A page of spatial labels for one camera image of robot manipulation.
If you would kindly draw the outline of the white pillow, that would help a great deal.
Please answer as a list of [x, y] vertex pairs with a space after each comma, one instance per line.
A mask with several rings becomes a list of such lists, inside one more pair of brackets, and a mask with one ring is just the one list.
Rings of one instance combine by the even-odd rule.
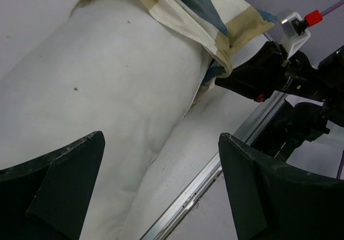
[[1, 79], [1, 168], [100, 130], [104, 156], [81, 238], [118, 238], [210, 60], [139, 0], [93, 0]]

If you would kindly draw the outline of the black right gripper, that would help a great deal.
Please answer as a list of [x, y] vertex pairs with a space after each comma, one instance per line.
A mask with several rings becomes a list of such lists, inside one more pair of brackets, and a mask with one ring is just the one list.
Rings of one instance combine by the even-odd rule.
[[215, 84], [258, 103], [270, 98], [275, 91], [322, 101], [323, 85], [316, 76], [308, 57], [297, 51], [291, 59], [282, 45], [266, 42], [247, 62], [233, 69]]

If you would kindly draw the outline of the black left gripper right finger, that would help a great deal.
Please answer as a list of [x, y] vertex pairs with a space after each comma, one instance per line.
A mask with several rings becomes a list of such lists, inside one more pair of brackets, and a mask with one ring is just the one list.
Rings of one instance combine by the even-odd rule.
[[220, 135], [220, 162], [238, 239], [343, 239], [343, 181]]

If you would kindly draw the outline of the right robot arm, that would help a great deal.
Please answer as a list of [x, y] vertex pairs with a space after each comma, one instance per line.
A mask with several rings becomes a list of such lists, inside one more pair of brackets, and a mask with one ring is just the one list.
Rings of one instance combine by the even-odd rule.
[[343, 47], [323, 59], [317, 68], [297, 51], [287, 57], [282, 45], [268, 41], [249, 61], [216, 85], [262, 103], [274, 92], [301, 98], [284, 101], [252, 146], [286, 161], [305, 141], [329, 134], [328, 122], [343, 126]]

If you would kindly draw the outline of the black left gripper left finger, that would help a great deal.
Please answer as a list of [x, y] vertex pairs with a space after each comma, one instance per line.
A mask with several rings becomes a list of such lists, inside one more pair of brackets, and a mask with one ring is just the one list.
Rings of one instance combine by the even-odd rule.
[[1, 239], [79, 239], [103, 153], [96, 131], [1, 170]]

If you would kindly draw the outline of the blue tan white pillowcase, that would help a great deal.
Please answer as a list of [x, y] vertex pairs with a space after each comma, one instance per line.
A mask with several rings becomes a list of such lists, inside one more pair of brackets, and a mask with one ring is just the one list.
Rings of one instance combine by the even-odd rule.
[[[94, 0], [78, 0], [78, 8]], [[231, 56], [274, 26], [268, 14], [245, 0], [138, 0], [161, 25], [199, 43], [213, 58], [200, 91], [213, 88], [215, 80], [233, 72]]]

